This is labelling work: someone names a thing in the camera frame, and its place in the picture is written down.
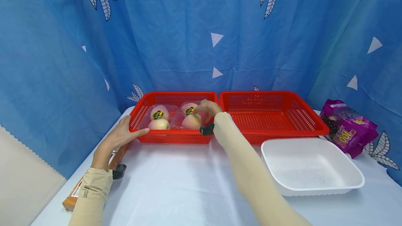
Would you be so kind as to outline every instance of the left hand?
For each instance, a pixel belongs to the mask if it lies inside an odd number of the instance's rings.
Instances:
[[[128,130],[131,116],[127,115],[119,121],[119,124],[106,136],[95,150],[92,160],[92,168],[108,170],[110,155],[114,149],[124,146],[138,136],[149,133],[150,129],[145,128],[135,132]]]
[[[108,136],[103,140],[102,144],[105,144],[110,149],[115,149],[130,141],[134,140],[139,136],[143,136],[149,133],[150,129],[145,128],[135,132],[130,132],[128,130],[130,124],[131,116],[126,115],[119,121],[119,124],[108,134]]]

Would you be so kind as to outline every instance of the hand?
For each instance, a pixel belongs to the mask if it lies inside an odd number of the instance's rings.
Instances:
[[[128,130],[130,120],[131,117],[129,115],[122,118],[119,121],[119,124],[100,143],[94,153],[91,165],[92,168],[107,171],[109,168],[110,155],[114,149],[124,146],[135,138],[149,133],[149,128],[138,130],[133,133],[130,132]]]
[[[108,134],[108,136],[103,140],[101,144],[105,144],[105,146],[113,150],[115,148],[124,146],[125,144],[129,143],[139,136],[143,136],[149,133],[149,128],[130,132],[128,130],[130,120],[130,115],[126,115],[124,118],[122,118],[119,121],[119,124]]]
[[[221,112],[222,108],[217,103],[204,99],[201,101],[201,104],[194,109],[193,114],[207,113],[208,117],[206,120],[209,121],[212,117],[215,117],[215,115]]]

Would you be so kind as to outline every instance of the apple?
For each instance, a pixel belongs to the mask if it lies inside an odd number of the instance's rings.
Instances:
[[[201,115],[199,114],[190,114],[184,118],[181,126],[183,129],[191,129],[191,130],[199,130],[201,128]]]
[[[184,116],[186,115],[190,115],[193,113],[194,109],[197,107],[198,105],[195,103],[187,103],[185,105],[183,105],[181,107],[181,112]]]
[[[165,119],[152,120],[149,123],[148,128],[154,130],[167,130],[170,129],[170,124],[169,121]]]
[[[150,116],[151,120],[169,120],[169,111],[164,105],[157,105],[152,109]]]

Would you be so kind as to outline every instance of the arm sleeve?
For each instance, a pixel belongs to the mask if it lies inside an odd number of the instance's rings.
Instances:
[[[69,226],[101,226],[103,206],[113,182],[112,170],[89,168],[82,178]]]
[[[214,123],[215,137],[228,155],[236,186],[254,210],[260,225],[311,225],[278,192],[269,170],[232,117],[226,112],[218,113]]]

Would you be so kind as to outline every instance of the black strap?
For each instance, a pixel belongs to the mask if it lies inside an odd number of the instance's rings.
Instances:
[[[203,136],[208,136],[214,134],[215,123],[211,122],[206,126],[201,126],[200,132]]]
[[[117,165],[116,170],[113,170],[113,180],[118,180],[118,179],[123,178],[126,168],[127,168],[127,166],[124,164]]]

